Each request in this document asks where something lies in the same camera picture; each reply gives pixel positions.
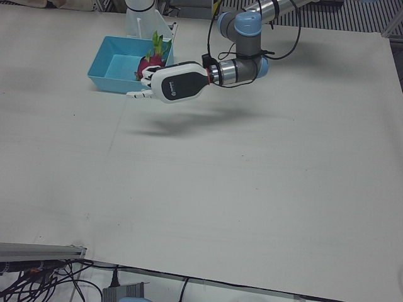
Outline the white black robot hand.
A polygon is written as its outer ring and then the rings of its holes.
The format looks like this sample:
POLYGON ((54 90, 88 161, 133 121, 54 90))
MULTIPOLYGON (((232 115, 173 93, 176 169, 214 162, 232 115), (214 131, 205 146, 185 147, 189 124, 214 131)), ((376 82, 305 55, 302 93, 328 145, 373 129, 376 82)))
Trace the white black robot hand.
POLYGON ((161 67, 152 65, 142 71, 141 83, 146 88, 129 91, 126 96, 134 99, 152 98, 166 104, 174 104, 197 98, 204 87, 210 85, 210 72, 196 62, 161 67))

